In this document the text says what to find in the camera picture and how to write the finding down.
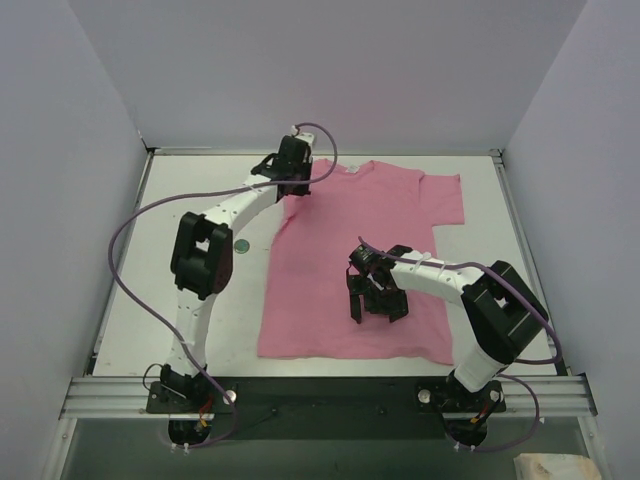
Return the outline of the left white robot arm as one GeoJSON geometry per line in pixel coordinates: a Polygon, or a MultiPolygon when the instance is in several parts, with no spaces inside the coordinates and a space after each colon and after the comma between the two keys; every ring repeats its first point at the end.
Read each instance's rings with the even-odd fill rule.
{"type": "Polygon", "coordinates": [[[263,210],[286,195],[310,192],[311,152],[315,137],[297,131],[282,138],[279,150],[252,168],[240,193],[202,213],[180,219],[170,270],[178,290],[174,339],[160,374],[161,386],[183,411],[207,401],[211,384],[200,372],[206,367],[206,338],[212,307],[233,271],[236,235],[263,210]]]}

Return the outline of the round green brooch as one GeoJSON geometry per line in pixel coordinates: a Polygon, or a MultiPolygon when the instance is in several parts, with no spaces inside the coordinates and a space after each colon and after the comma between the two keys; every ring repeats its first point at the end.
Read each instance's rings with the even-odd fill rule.
{"type": "Polygon", "coordinates": [[[234,251],[237,254],[246,254],[249,252],[250,248],[250,242],[246,239],[237,239],[234,242],[234,251]]]}

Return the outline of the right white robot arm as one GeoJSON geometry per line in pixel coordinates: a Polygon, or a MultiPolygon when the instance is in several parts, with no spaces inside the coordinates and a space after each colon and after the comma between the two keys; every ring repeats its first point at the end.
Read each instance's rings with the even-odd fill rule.
{"type": "Polygon", "coordinates": [[[461,264],[396,245],[387,252],[363,243],[349,256],[346,273],[351,317],[362,322],[365,312],[393,323],[409,314],[407,293],[419,292],[462,307],[476,344],[431,393],[431,403],[456,410],[483,400],[497,403],[497,374],[522,363],[522,352],[542,331],[551,332],[548,314],[511,264],[487,267],[461,264]]]}

